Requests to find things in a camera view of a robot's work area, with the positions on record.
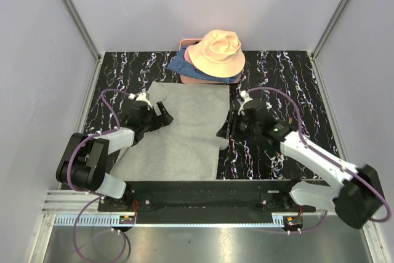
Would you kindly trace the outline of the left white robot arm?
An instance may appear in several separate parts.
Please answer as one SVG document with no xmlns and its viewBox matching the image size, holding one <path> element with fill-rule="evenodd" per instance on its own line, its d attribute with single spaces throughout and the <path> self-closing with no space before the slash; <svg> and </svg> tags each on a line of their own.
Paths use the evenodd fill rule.
<svg viewBox="0 0 394 263">
<path fill-rule="evenodd" d="M 164 104 L 156 103 L 159 113 L 144 101 L 133 102 L 119 129 L 97 135 L 74 133 L 66 146 L 56 171 L 56 180 L 73 190 L 84 190 L 111 197 L 119 211 L 127 211 L 133 196 L 126 183 L 107 173 L 110 154 L 137 145 L 145 133 L 170 125 L 174 118 Z"/>
</svg>

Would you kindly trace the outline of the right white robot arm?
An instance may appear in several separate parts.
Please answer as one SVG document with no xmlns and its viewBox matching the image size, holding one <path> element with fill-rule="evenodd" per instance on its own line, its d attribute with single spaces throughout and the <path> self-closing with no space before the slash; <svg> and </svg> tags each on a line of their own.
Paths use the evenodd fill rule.
<svg viewBox="0 0 394 263">
<path fill-rule="evenodd" d="M 217 137 L 228 140 L 260 140 L 317 173 L 325 185 L 295 180 L 279 196 L 285 211 L 299 206 L 334 211 L 348 226 L 360 229 L 383 205 L 384 194 L 377 171 L 341 160 L 305 139 L 296 128 L 275 119 L 266 106 L 248 99 L 239 110 L 230 110 Z"/>
</svg>

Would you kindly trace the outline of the grey cloth napkin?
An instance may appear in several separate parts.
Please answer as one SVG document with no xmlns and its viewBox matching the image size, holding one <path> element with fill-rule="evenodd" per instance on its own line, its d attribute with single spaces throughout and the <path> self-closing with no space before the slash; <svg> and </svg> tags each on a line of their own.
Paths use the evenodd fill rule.
<svg viewBox="0 0 394 263">
<path fill-rule="evenodd" d="M 174 120 L 128 148 L 110 174 L 124 181 L 215 180 L 219 152 L 228 146 L 216 133 L 230 109 L 229 92 L 220 84 L 153 82 L 150 100 L 161 101 Z"/>
</svg>

